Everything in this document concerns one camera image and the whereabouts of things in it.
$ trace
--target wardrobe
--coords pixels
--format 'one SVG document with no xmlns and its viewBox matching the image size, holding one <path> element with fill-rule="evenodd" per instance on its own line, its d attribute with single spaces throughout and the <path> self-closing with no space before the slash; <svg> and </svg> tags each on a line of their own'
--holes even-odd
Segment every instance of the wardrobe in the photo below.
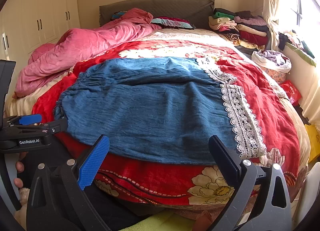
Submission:
<svg viewBox="0 0 320 231">
<path fill-rule="evenodd" d="M 7 0 L 0 11 L 0 59 L 17 62 L 8 95 L 37 47 L 79 27 L 77 0 Z"/>
</svg>

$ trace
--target blue gripper pad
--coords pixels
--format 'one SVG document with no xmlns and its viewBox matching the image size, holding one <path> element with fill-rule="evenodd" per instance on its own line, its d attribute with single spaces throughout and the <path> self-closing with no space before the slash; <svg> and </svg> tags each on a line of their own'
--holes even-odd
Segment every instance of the blue gripper pad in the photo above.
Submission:
<svg viewBox="0 0 320 231">
<path fill-rule="evenodd" d="M 41 121 L 42 121 L 41 114 L 32 114 L 32 115 L 21 116 L 21 119 L 19 120 L 19 124 L 29 125 L 29 124 L 40 123 Z"/>
<path fill-rule="evenodd" d="M 91 153 L 79 168 L 78 184 L 81 190 L 90 186 L 110 148 L 109 137 L 101 135 Z"/>
</svg>

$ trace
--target black pants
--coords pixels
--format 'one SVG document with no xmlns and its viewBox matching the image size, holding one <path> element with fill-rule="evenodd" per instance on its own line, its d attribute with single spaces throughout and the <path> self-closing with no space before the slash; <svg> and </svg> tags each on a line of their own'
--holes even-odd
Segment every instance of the black pants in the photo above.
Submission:
<svg viewBox="0 0 320 231">
<path fill-rule="evenodd" d="M 59 166 L 71 158 L 63 144 L 55 137 L 48 149 L 29 152 L 22 160 L 24 172 L 18 175 L 23 186 L 30 188 L 36 168 L 40 163 L 48 167 Z M 132 226 L 146 217 L 139 217 L 120 204 L 114 197 L 106 194 L 92 183 L 84 189 L 90 202 L 111 230 L 120 230 Z"/>
</svg>

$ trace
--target headboard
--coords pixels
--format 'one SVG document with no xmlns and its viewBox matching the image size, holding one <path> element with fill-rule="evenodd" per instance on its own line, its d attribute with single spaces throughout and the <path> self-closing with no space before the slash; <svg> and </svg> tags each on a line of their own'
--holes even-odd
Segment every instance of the headboard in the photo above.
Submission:
<svg viewBox="0 0 320 231">
<path fill-rule="evenodd" d="M 117 11 L 140 8 L 153 17 L 166 16 L 186 19 L 196 28 L 210 29 L 208 16 L 212 15 L 214 0 L 125 0 L 100 6 L 100 26 L 108 23 Z"/>
</svg>

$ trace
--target silver bolt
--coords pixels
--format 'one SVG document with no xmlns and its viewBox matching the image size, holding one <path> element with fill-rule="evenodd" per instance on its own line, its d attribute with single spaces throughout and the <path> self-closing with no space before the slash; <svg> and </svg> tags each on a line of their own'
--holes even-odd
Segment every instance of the silver bolt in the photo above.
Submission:
<svg viewBox="0 0 320 231">
<path fill-rule="evenodd" d="M 71 159 L 69 159 L 68 161 L 67 161 L 67 165 L 68 166 L 72 166 L 72 165 L 74 165 L 76 163 L 76 161 L 73 159 L 73 158 L 71 158 Z"/>
<path fill-rule="evenodd" d="M 43 169 L 44 168 L 44 163 L 40 163 L 39 165 L 38 165 L 38 169 Z"/>
<path fill-rule="evenodd" d="M 276 170 L 279 170 L 281 168 L 281 166 L 278 163 L 274 163 L 272 166 Z"/>
<path fill-rule="evenodd" d="M 252 164 L 252 162 L 248 159 L 243 160 L 243 164 L 246 166 L 250 166 Z"/>
</svg>

